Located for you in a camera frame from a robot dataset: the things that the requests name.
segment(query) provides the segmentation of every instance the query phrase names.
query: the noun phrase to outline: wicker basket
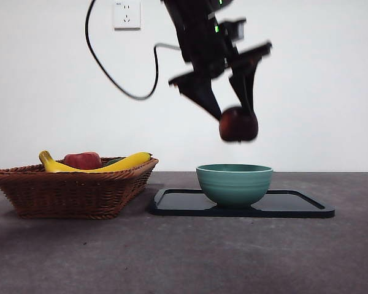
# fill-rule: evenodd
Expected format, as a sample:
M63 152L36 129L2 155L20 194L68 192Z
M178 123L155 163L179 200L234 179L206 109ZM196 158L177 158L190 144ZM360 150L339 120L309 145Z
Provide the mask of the wicker basket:
M102 163L119 157L104 157ZM22 218L113 219L145 189L158 159L111 173L47 173L30 165L0 170L0 190Z

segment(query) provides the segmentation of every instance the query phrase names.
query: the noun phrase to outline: electrical outlet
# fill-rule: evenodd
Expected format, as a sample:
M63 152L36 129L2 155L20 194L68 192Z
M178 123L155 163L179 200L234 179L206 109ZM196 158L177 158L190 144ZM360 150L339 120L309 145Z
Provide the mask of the electrical outlet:
M140 0L121 0L113 5L115 29L140 29Z

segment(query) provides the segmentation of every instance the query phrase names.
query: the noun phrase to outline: power cord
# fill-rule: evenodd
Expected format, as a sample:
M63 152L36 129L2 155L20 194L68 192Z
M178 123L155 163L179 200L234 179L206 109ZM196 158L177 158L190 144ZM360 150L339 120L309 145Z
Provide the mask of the power cord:
M153 95L153 93L155 92L155 89L157 87L158 84L158 77L159 77L159 70L158 70L158 57L157 57L157 48L158 47L164 47L164 48L169 48L169 49L175 49L175 50L181 50L180 47L178 46L173 46L173 45L169 45L169 44L164 44L164 43L157 43L154 46L154 58L155 58L155 81L154 81L154 86L153 89L151 90L151 92L149 94L147 94L146 96L135 96L130 94L129 92L125 91L110 75L109 73L105 70L104 66L101 64L101 62L98 60L96 53L93 50L93 47L91 46L90 43L90 38L89 38L89 32L88 32L88 25L90 22L90 14L91 11L94 7L94 3L96 2L96 0L92 0L90 3L90 6L88 8L87 11L87 16L86 16L86 24L85 24L85 33L86 33L86 42L87 42L87 46L90 49L91 54L93 55L94 59L96 60L96 62L98 63L99 67L102 69L102 71L105 73L105 75L107 76L107 78L124 94L126 94L127 96L129 96L130 98L133 98L135 100L146 100L148 99L151 95Z

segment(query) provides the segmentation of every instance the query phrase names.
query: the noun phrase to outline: yellow banana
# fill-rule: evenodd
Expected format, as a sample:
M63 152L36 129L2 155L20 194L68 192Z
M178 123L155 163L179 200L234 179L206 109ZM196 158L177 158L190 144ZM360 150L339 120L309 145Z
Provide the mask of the yellow banana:
M108 172L118 172L120 170L127 170L129 168L135 167L146 161L149 161L151 154L147 152L139 152L125 157L121 161L114 164L108 165L106 167L97 168L95 170L80 170L78 168L69 167L68 165L61 164L55 161L48 151L41 151L39 154L39 160L45 167L45 171L49 173L60 173L60 172L78 172L78 173L108 173Z

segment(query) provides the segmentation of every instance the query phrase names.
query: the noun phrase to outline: white wall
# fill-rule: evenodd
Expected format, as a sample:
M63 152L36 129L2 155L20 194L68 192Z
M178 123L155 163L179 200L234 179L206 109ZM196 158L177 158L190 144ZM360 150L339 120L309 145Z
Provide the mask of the white wall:
M38 163L47 149L124 156L148 151L156 170L199 164L264 164L276 171L368 171L368 0L236 0L217 17L247 17L239 50L271 40L259 65L252 143L220 140L218 123L168 79L186 72L160 49L160 82L146 102L106 79L86 47L89 0L0 0L0 168ZM91 41L128 91L149 92L152 47L177 43L159 0L143 0L141 31L114 31L113 0L97 0ZM227 72L213 84L221 108L238 104Z

